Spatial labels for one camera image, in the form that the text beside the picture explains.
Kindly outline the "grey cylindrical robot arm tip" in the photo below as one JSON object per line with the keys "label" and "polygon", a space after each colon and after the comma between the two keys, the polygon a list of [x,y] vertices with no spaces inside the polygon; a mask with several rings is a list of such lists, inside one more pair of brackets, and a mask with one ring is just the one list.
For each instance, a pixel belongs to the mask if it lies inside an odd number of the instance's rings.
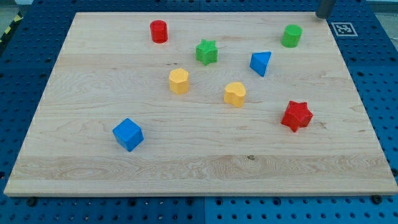
{"label": "grey cylindrical robot arm tip", "polygon": [[327,19],[331,16],[336,0],[320,0],[315,15],[320,19]]}

